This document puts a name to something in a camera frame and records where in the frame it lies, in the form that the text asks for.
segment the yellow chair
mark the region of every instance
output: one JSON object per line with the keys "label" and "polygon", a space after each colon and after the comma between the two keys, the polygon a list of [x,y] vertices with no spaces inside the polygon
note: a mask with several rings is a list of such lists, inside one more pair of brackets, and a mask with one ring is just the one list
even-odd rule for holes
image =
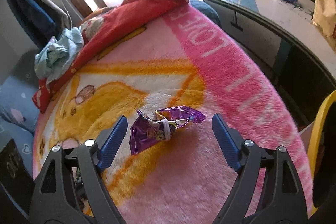
{"label": "yellow chair", "polygon": [[[309,165],[311,176],[314,178],[315,174],[315,167],[316,167],[316,158],[319,150],[321,135],[323,126],[326,120],[326,116],[331,105],[336,101],[336,90],[332,92],[322,103],[320,106],[319,111],[317,112],[314,125],[312,128],[309,146],[308,146],[308,158],[309,158]],[[317,208],[313,206],[312,214],[315,213]]]}

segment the plush blanket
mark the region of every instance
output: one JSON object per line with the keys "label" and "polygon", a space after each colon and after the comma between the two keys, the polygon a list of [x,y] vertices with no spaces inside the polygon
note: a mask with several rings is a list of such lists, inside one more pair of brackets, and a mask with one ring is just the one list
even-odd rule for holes
{"label": "plush blanket", "polygon": [[[135,156],[128,130],[112,166],[103,173],[127,223],[214,220],[236,178],[211,130],[217,112],[259,146],[288,148],[311,209],[308,158],[282,100],[235,42],[187,4],[95,55],[53,95],[38,121],[34,176],[53,145],[68,148],[95,138],[121,114],[130,128],[136,109],[151,115],[178,105],[200,110],[206,120]],[[256,209],[262,183],[261,172],[248,214]],[[91,213],[88,207],[85,212]]]}

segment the blue cushion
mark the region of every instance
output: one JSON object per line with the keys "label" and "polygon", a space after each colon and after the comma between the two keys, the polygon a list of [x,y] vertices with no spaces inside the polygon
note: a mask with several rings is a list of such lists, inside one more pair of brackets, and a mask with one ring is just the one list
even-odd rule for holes
{"label": "blue cushion", "polygon": [[33,94],[38,90],[38,78],[34,72],[36,53],[25,53],[0,88],[0,117],[32,134],[39,115],[32,101]]}
{"label": "blue cushion", "polygon": [[33,135],[24,128],[21,128],[0,118],[0,143],[4,141],[2,136],[5,131],[9,132],[14,139],[16,147],[23,159],[23,164],[28,173],[33,176]]}

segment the crumpled cloth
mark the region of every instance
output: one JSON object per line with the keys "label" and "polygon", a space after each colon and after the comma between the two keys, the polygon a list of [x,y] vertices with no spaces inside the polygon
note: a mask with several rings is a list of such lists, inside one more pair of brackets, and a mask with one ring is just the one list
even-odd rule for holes
{"label": "crumpled cloth", "polygon": [[48,44],[35,56],[35,73],[39,79],[47,79],[47,85],[59,79],[71,66],[84,46],[80,29],[64,29],[57,41],[52,37]]}

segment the purple wrapper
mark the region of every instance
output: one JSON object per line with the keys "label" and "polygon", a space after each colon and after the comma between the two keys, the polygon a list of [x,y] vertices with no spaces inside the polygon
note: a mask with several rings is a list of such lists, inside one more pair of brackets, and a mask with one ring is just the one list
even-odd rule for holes
{"label": "purple wrapper", "polygon": [[129,141],[132,155],[136,155],[160,141],[169,140],[176,129],[185,127],[190,122],[200,123],[205,120],[203,113],[187,106],[156,110],[154,119],[150,119],[140,110],[137,110],[137,112],[139,117],[131,127]]}

